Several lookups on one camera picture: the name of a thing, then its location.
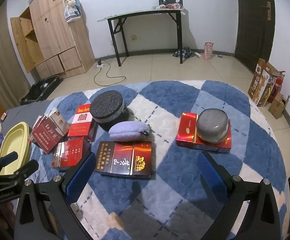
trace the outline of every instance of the bolt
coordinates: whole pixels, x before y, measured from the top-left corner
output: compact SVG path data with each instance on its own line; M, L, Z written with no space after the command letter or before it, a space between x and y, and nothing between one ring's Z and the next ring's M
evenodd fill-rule
M270 184L270 181L268 179L263 179L263 182L265 185L269 185Z
M56 175L53 177L53 181L57 182L60 181L62 179L62 177L60 175Z
M31 184L31 182L32 182L32 180L31 179L28 179L28 180L25 181L25 185L26 186L29 186Z
M234 175L233 180L239 182L239 181L241 181L241 177L239 175Z

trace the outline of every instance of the fire extinguisher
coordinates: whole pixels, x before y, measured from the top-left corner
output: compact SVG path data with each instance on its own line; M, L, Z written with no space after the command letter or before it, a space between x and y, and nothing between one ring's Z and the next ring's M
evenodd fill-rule
M276 82L273 86L273 90L272 90L272 93L270 94L269 98L267 99L267 101L269 103L272 103L274 98L276 97L276 95L281 92L281 89L282 89L282 84L283 84L283 80L284 80L284 77L285 77L285 71L280 71L280 75L277 77L276 79Z

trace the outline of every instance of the blue and white checkered blanket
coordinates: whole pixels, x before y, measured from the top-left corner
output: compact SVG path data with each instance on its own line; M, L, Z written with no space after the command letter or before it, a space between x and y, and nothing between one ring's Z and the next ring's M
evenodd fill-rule
M77 203L71 205L93 239L200 239L221 211L196 164L197 150L176 146L182 112L200 114L206 108L223 109L231 120L230 154L212 157L245 181L268 178L274 188L281 228L287 231L289 189L282 154L274 133L256 105L240 90L216 81L158 81L116 85L54 99L46 114L57 107L72 122L79 105L90 103L107 90L119 91L135 118L153 129L150 180L110 178L94 173ZM110 140L100 127L92 145ZM50 181L52 155L32 148L39 162L34 182ZM228 239L235 236L248 203L244 203Z

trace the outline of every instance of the yellow plastic tray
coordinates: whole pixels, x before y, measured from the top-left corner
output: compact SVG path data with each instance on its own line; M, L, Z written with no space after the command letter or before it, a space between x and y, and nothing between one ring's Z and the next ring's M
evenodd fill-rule
M29 127L25 122L16 124L8 131L1 145L0 158L15 151L18 153L18 159L6 167L3 167L0 175L13 174L27 162L27 154L29 149L29 143L27 141L28 137Z

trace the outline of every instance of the purple plush object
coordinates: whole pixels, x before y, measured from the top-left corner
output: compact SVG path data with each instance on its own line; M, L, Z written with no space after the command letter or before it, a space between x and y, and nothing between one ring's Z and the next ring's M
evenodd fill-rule
M116 142L138 141L149 135L149 127L144 122L125 121L115 124L108 133Z

